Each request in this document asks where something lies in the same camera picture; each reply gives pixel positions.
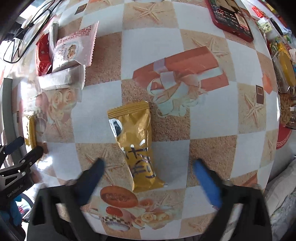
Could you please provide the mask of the left blue gloved hand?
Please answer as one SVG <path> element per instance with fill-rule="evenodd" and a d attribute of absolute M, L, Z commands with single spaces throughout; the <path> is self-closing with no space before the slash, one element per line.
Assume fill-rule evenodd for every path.
<path fill-rule="evenodd" d="M 8 206 L 1 207 L 1 217 L 4 221 L 9 221 L 14 226 L 22 223 L 22 216 L 16 202 L 21 202 L 22 198 L 17 196 Z"/>

